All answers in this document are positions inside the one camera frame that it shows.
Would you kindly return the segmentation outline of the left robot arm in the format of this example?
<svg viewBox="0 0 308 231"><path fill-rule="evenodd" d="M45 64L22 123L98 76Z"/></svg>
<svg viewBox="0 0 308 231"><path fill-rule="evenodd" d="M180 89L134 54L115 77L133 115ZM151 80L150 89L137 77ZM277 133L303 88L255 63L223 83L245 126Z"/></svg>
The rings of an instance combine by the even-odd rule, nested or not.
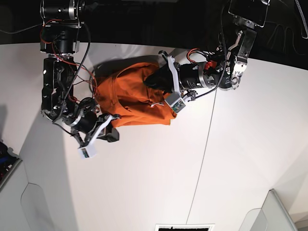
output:
<svg viewBox="0 0 308 231"><path fill-rule="evenodd" d="M220 88L235 90L247 68L247 59L257 33L266 21L268 0L232 0L228 13L233 16L236 37L229 40L220 28L216 51L191 49L186 54L187 64L179 64L165 51L160 51L166 64L149 75L143 82L154 90L178 92L189 101L200 98L196 89L208 88L208 93Z"/></svg>

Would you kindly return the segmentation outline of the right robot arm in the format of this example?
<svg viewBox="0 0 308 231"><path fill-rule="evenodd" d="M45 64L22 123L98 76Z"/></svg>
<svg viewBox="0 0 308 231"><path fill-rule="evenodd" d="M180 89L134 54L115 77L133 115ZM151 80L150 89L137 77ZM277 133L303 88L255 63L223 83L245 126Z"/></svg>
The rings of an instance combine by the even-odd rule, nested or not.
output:
<svg viewBox="0 0 308 231"><path fill-rule="evenodd" d="M71 128L68 134L80 147L89 146L96 139L107 142L119 140L118 131L111 122L119 115L100 114L96 98L98 84L90 72L88 84L92 95L82 100L74 96L75 80L80 70L88 71L84 62L76 63L73 55L79 49L79 31L84 28L91 43L90 31L84 22L87 4L84 0L43 0L40 16L43 26L40 31L40 50L47 54L43 62L43 88L41 112L53 125Z"/></svg>

